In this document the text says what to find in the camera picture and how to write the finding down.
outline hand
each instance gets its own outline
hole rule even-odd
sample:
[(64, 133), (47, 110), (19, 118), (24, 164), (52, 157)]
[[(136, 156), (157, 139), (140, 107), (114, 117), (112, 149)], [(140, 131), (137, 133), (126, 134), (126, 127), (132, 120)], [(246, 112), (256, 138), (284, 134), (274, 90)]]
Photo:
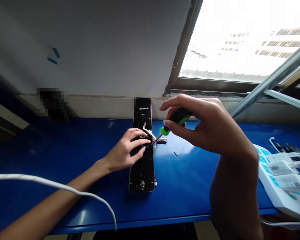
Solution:
[(164, 120), (164, 124), (177, 136), (194, 146), (230, 158), (259, 158), (256, 148), (217, 98), (194, 98), (180, 94), (165, 101), (161, 111), (172, 107), (167, 119), (179, 106), (192, 110), (201, 120), (195, 130), (190, 130), (175, 122)]
[(105, 164), (110, 172), (131, 167), (143, 156), (146, 147), (141, 148), (134, 156), (130, 156), (132, 149), (151, 142), (148, 139), (138, 139), (131, 142), (131, 140), (137, 136), (146, 137), (148, 135), (139, 128), (128, 129), (119, 142), (110, 150), (110, 152), (100, 160)]

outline window glass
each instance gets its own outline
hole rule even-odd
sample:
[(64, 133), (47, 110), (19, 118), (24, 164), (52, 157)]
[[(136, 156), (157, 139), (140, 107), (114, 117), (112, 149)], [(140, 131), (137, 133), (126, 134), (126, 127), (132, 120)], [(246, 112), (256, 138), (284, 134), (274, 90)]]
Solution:
[(258, 83), (299, 47), (300, 0), (204, 0), (179, 76)]

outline floor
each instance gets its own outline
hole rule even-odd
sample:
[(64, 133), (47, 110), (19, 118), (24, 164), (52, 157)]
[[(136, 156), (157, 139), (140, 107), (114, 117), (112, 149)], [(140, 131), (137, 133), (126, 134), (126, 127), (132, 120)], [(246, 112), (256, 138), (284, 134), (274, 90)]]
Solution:
[[(216, 229), (213, 227), (211, 221), (195, 222), (198, 240), (219, 240)], [(83, 233), (81, 240), (92, 240), (95, 232)], [(66, 240), (67, 234), (48, 236), (44, 240)]]

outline screwdriver shaft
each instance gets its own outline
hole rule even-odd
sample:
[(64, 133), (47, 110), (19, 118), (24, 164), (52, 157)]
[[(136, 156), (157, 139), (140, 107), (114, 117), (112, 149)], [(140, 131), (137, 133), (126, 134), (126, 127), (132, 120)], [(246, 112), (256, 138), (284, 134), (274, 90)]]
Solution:
[(154, 140), (150, 146), (152, 146), (160, 137), (162, 136), (162, 133), (159, 135), (159, 137), (156, 138), (156, 140)]

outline screw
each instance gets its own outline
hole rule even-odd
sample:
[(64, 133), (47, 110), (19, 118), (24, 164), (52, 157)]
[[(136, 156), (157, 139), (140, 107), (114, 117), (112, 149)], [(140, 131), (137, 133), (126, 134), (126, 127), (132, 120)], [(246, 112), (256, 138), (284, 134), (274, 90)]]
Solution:
[(144, 181), (141, 181), (141, 183), (140, 183), (140, 186), (141, 186), (141, 190), (143, 190), (144, 189)]

